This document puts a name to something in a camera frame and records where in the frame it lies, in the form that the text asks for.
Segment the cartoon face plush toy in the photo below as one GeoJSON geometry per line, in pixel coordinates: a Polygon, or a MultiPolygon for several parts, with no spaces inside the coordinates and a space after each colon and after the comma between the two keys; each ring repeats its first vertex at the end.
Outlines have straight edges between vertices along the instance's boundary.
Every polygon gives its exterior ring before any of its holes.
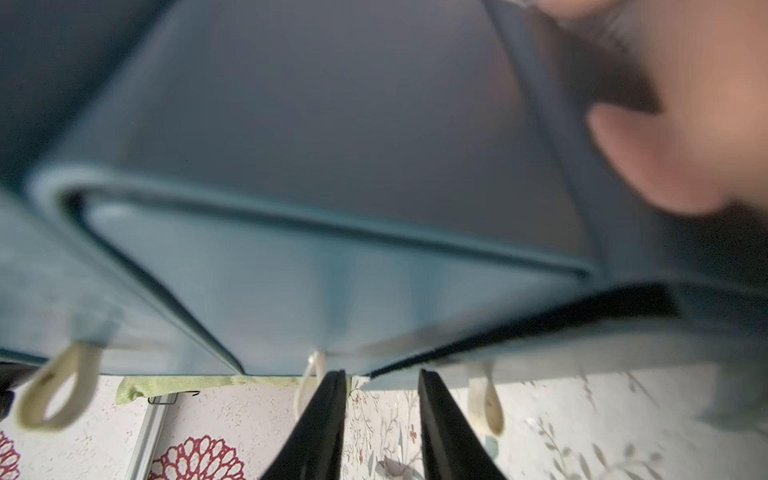
{"type": "Polygon", "coordinates": [[[766,210],[766,2],[639,1],[631,30],[662,110],[591,107],[603,155],[658,209],[766,210]]]}

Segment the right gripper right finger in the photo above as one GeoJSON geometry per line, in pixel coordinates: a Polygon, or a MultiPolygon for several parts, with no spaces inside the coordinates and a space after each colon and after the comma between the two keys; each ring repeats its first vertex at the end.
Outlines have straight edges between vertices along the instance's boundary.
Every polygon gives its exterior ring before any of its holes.
{"type": "Polygon", "coordinates": [[[505,479],[436,372],[420,371],[418,395],[427,480],[505,479]]]}

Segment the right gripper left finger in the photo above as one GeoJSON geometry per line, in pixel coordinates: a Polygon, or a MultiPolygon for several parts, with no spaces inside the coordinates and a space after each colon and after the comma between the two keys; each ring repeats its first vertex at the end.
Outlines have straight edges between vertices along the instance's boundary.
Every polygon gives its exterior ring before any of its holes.
{"type": "Polygon", "coordinates": [[[329,372],[261,479],[340,478],[347,377],[329,372]]]}

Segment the teal drawer cabinet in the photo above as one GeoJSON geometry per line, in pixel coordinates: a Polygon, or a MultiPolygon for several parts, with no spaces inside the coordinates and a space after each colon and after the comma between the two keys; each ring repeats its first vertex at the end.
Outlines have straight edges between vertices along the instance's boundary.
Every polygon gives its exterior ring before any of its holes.
{"type": "Polygon", "coordinates": [[[1,358],[403,388],[713,362],[767,418],[767,219],[650,206],[636,1],[5,1],[1,358]]]}

